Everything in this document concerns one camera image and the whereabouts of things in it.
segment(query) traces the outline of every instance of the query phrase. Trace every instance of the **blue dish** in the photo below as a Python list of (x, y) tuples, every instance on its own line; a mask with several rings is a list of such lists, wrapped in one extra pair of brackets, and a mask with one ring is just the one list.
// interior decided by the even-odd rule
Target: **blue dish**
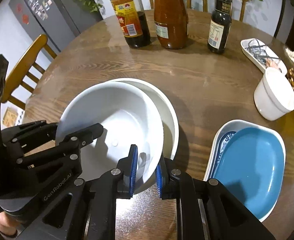
[(277, 137), (249, 127), (231, 137), (213, 177), (262, 219), (279, 197), (284, 167), (284, 153)]

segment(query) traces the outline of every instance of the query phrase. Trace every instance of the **glass bottle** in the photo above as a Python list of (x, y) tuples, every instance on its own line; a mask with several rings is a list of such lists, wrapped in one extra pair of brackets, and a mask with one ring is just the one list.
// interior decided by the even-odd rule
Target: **glass bottle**
[(207, 46), (210, 51), (221, 54), (225, 50), (231, 26), (232, 0), (215, 0), (215, 10), (211, 15)]
[(142, 0), (111, 0), (111, 3), (129, 47), (140, 48), (150, 44)]
[(188, 15), (183, 0), (155, 0), (157, 38), (168, 49), (181, 49), (187, 42)]

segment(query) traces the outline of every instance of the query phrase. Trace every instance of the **white cup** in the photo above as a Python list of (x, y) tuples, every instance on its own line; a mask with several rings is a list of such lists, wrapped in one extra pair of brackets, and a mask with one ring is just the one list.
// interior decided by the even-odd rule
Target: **white cup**
[(279, 70), (268, 67), (254, 92), (257, 110), (274, 121), (294, 110), (294, 91)]

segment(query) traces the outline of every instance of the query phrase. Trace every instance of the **wooden table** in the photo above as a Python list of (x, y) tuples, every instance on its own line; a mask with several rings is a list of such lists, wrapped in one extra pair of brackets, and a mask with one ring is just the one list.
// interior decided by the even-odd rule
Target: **wooden table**
[[(277, 240), (294, 229), (294, 111), (270, 122), (256, 110), (253, 94), (261, 71), (242, 53), (240, 41), (258, 38), (285, 61), (283, 44), (234, 20), (223, 55), (207, 48), (210, 14), (189, 10), (185, 49), (166, 50), (156, 38), (153, 11), (146, 11), (152, 44), (130, 49), (115, 16), (92, 26), (51, 63), (26, 105), (24, 122), (58, 122), (81, 91), (114, 78), (139, 78), (161, 89), (172, 102), (180, 125), (177, 168), (203, 179), (213, 138), (232, 119), (243, 119), (280, 133), (286, 146), (282, 190), (263, 222)], [(176, 239), (175, 201), (158, 199), (156, 186), (117, 209), (116, 239)]]

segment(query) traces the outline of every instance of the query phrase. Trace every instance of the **refrigerator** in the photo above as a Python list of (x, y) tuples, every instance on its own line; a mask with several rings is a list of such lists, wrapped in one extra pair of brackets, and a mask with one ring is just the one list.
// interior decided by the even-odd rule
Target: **refrigerator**
[[(30, 38), (34, 41), (46, 34), (48, 45), (56, 53), (103, 19), (100, 12), (91, 13), (74, 0), (10, 0), (9, 6)], [(42, 52), (52, 60), (44, 49)]]

